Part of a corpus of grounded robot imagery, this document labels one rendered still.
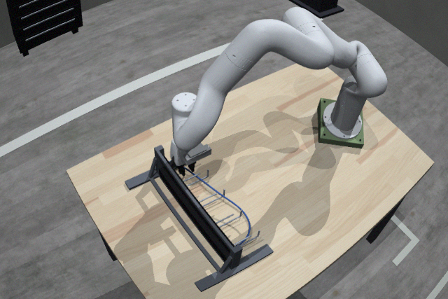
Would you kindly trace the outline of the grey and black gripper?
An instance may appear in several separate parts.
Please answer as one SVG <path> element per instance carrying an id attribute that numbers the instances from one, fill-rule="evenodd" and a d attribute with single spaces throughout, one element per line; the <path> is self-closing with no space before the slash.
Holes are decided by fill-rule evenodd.
<path id="1" fill-rule="evenodd" d="M 171 168 L 178 168 L 178 172 L 179 174 L 182 174 L 183 176 L 185 176 L 185 169 L 184 169 L 184 164 L 185 162 L 183 161 L 183 155 L 185 155 L 186 152 L 182 151 L 180 149 L 178 149 L 174 143 L 174 139 L 172 139 L 171 141 L 171 147 L 170 147 L 170 158 L 171 158 L 171 162 L 169 163 Z M 195 171 L 195 163 L 192 163 L 190 165 L 188 165 L 189 169 L 194 172 Z"/>

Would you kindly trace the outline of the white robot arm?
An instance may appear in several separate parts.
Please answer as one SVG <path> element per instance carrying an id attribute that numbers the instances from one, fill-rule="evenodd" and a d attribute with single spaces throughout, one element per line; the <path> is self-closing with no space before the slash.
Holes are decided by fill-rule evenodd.
<path id="1" fill-rule="evenodd" d="M 339 139 L 358 135 L 367 98 L 378 97 L 387 88 L 386 74 L 363 43 L 346 42 L 308 10 L 293 7 L 281 21 L 254 21 L 207 69 L 197 95 L 182 92 L 172 100 L 173 139 L 177 148 L 186 151 L 185 164 L 211 155 L 210 146 L 201 142 L 217 123 L 227 94 L 268 52 L 308 69 L 349 68 L 352 76 L 344 80 L 337 101 L 323 112 L 326 129 Z"/>

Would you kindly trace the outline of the dark grey network rack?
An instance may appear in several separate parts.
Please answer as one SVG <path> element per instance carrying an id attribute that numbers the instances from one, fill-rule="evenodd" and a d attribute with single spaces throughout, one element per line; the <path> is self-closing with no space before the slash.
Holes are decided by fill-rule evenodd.
<path id="1" fill-rule="evenodd" d="M 260 234 L 260 230 L 258 231 L 258 235 L 256 237 L 254 237 L 253 239 L 250 239 L 249 241 L 247 241 L 241 245 L 238 244 L 252 236 L 252 235 L 249 235 L 248 237 L 242 239 L 241 241 L 233 244 L 228 239 L 228 237 L 225 235 L 225 233 L 220 229 L 220 227 L 241 217 L 242 209 L 240 212 L 240 216 L 232 219 L 231 221 L 228 221 L 227 223 L 224 223 L 224 224 L 218 226 L 217 223 L 224 221 L 225 219 L 233 216 L 234 214 L 232 214 L 218 222 L 215 222 L 212 219 L 212 217 L 210 217 L 208 212 L 205 210 L 204 206 L 222 198 L 222 196 L 205 204 L 205 205 L 201 205 L 200 202 L 216 195 L 217 193 L 214 193 L 213 195 L 210 195 L 210 196 L 204 198 L 203 200 L 198 201 L 197 198 L 190 191 L 188 186 L 193 185 L 194 183 L 197 183 L 200 180 L 197 180 L 189 185 L 186 185 L 184 183 L 184 181 L 187 181 L 201 173 L 196 174 L 188 179 L 182 180 L 181 177 L 177 174 L 177 172 L 175 170 L 177 168 L 170 167 L 169 162 L 171 162 L 171 160 L 168 161 L 168 159 L 166 159 L 163 146 L 159 145 L 159 146 L 155 147 L 154 152 L 155 152 L 155 157 L 153 158 L 153 162 L 152 162 L 150 170 L 148 170 L 142 174 L 139 174 L 135 177 L 132 177 L 131 179 L 126 180 L 125 184 L 129 188 L 129 190 L 131 190 L 133 188 L 136 188 L 137 186 L 140 186 L 140 185 L 150 181 L 153 184 L 153 186 L 155 187 L 156 191 L 160 194 L 161 198 L 164 200 L 166 205 L 169 207 L 169 209 L 171 210 L 173 215 L 175 215 L 175 217 L 177 218 L 179 223 L 183 226 L 185 231 L 189 234 L 189 236 L 191 237 L 193 242 L 196 243 L 196 245 L 201 250 L 201 252 L 206 256 L 206 258 L 209 260 L 209 262 L 217 270 L 215 273 L 210 274 L 209 276 L 195 282 L 196 287 L 201 292 L 224 281 L 225 279 L 237 274 L 238 272 L 241 272 L 242 270 L 246 269 L 247 267 L 251 266 L 254 263 L 257 263 L 259 260 L 262 260 L 263 258 L 265 258 L 266 256 L 268 256 L 274 252 L 268 244 L 265 244 L 264 246 L 260 247 L 259 249 L 256 249 L 255 251 L 253 251 L 250 254 L 241 258 L 242 250 L 243 250 L 242 246 L 245 245 L 246 243 L 252 241 L 253 239 L 257 238 Z M 166 185 L 169 192 L 173 195 L 175 200 L 179 203 L 179 205 L 184 210 L 184 212 L 187 214 L 189 219 L 194 223 L 194 225 L 201 232 L 201 234 L 204 236 L 206 241 L 211 245 L 211 247 L 214 249 L 214 251 L 223 260 L 224 264 L 221 268 L 218 266 L 218 264 L 215 262 L 215 260 L 210 256 L 210 254 L 207 252 L 207 250 L 202 246 L 200 241 L 196 238 L 196 236 L 193 234 L 193 232 L 190 230 L 190 228 L 186 225 L 184 220 L 180 217 L 178 212 L 172 206 L 170 201 L 167 199 L 165 194 L 162 192 L 159 185 L 157 185 L 157 183 L 155 182 L 154 179 L 158 178 L 158 177 L 161 178 L 162 182 Z M 238 245 L 235 246 L 236 244 L 238 244 Z"/>

